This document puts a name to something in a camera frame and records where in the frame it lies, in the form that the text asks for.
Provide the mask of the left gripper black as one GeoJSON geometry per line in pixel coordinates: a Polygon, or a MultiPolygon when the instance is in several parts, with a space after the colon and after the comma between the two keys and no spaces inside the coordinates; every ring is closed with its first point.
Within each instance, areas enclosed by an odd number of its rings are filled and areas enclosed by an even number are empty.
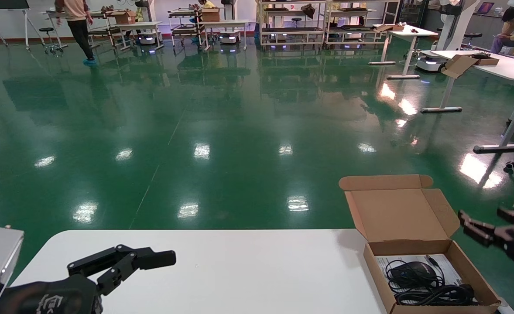
{"type": "Polygon", "coordinates": [[[101,314],[101,295],[107,296],[137,270],[176,264],[173,250],[154,252],[117,245],[67,266],[70,277],[54,282],[32,282],[4,290],[0,314],[101,314]],[[102,272],[97,284],[87,277],[102,272]]]}

